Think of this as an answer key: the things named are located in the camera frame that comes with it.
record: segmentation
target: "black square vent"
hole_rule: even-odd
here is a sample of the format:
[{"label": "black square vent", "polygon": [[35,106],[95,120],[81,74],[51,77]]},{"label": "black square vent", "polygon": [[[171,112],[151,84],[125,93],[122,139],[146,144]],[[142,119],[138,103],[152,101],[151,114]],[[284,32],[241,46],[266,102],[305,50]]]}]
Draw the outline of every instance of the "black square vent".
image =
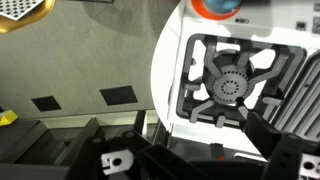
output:
[{"label": "black square vent", "polygon": [[138,102],[132,86],[102,89],[100,92],[108,106]]},{"label": "black square vent", "polygon": [[41,112],[61,110],[59,103],[53,96],[35,98],[31,100]]}]

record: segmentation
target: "gas burner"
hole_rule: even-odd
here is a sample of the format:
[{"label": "gas burner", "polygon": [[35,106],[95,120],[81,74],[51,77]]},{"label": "gas burner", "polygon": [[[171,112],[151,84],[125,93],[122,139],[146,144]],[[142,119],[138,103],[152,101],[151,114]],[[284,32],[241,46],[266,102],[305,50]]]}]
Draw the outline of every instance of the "gas burner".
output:
[{"label": "gas burner", "polygon": [[248,61],[245,67],[238,66],[235,63],[238,56],[236,51],[223,51],[219,54],[211,60],[211,67],[205,67],[203,71],[208,94],[219,104],[232,104],[237,98],[247,98],[254,89],[254,84],[249,83],[247,75],[254,71],[252,64]]},{"label": "gas burner", "polygon": [[[202,77],[189,79],[194,64],[195,42],[200,40],[206,48]],[[217,50],[218,43],[237,45],[237,49]],[[271,66],[256,68],[251,58],[264,50],[271,50],[275,56]],[[177,114],[190,122],[211,122],[216,126],[238,126],[246,120],[248,108],[245,100],[253,95],[256,85],[265,85],[253,108],[262,117],[268,118],[275,107],[284,100],[290,83],[298,74],[305,59],[305,51],[300,47],[268,44],[250,40],[224,38],[196,34],[187,44],[183,73],[177,103]],[[204,85],[207,98],[194,98],[194,94]]]}]

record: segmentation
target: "gas stove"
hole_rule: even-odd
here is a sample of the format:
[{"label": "gas stove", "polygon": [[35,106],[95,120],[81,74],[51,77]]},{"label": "gas stove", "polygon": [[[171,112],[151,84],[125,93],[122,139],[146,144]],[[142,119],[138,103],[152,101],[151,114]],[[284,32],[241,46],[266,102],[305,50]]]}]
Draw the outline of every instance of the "gas stove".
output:
[{"label": "gas stove", "polygon": [[170,123],[239,127],[255,111],[319,140],[320,1],[248,0],[224,15],[207,2],[185,3]]}]

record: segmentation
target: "burner ring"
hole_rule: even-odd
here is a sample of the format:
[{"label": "burner ring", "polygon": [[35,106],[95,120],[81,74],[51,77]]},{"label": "burner ring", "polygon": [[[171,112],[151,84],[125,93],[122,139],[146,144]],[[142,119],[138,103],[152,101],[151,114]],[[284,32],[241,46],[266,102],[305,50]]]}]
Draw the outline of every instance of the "burner ring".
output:
[{"label": "burner ring", "polygon": [[250,84],[244,72],[223,71],[220,79],[214,79],[211,85],[212,98],[222,104],[235,103],[238,97],[247,97]]}]

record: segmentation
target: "black panel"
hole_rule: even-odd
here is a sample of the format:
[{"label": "black panel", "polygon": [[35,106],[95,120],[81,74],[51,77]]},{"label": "black panel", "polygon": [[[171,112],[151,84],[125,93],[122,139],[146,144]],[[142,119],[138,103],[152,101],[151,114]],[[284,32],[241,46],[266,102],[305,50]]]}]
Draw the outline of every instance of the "black panel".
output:
[{"label": "black panel", "polygon": [[35,98],[31,100],[41,112],[61,110],[60,105],[53,96]]},{"label": "black panel", "polygon": [[53,165],[75,140],[82,128],[50,129],[16,162],[17,164]]},{"label": "black panel", "polygon": [[100,92],[109,106],[138,102],[132,86],[102,89]]},{"label": "black panel", "polygon": [[66,166],[0,164],[1,179],[61,180],[68,171]]},{"label": "black panel", "polygon": [[15,121],[10,126],[0,127],[0,137],[5,137],[0,141],[0,162],[3,159],[2,154],[7,152],[19,139],[22,139],[37,123],[38,121]]}]

